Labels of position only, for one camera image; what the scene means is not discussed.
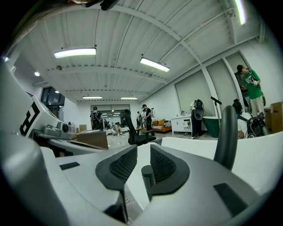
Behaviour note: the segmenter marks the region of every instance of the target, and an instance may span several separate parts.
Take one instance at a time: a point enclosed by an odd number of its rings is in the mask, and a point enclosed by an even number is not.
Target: backpack
[[[238,116],[238,119],[241,119],[247,123],[247,136],[245,134],[244,137],[253,138],[253,137],[264,136],[262,126],[258,123],[253,123],[254,121],[256,121],[256,117],[253,117],[250,113],[249,115],[251,116],[250,119],[246,119],[241,115]]]

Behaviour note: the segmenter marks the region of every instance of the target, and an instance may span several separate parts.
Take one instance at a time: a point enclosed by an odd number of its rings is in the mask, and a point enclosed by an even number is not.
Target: window
[[[53,87],[43,89],[41,102],[45,105],[64,105],[65,97],[60,93],[55,93]]]
[[[222,102],[220,108],[223,111],[226,106],[233,104],[234,99],[238,98],[236,87],[223,61],[208,67],[207,70],[213,81],[218,99]]]
[[[210,98],[211,93],[202,71],[177,83],[176,90],[182,111],[191,114],[190,104],[200,99],[203,102],[205,115],[215,116],[213,101]]]

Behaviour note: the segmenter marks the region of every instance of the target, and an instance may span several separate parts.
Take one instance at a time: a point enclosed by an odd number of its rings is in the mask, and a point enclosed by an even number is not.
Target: green trash bin
[[[218,118],[203,118],[203,123],[207,128],[207,131],[210,136],[218,137],[219,136],[219,122]]]

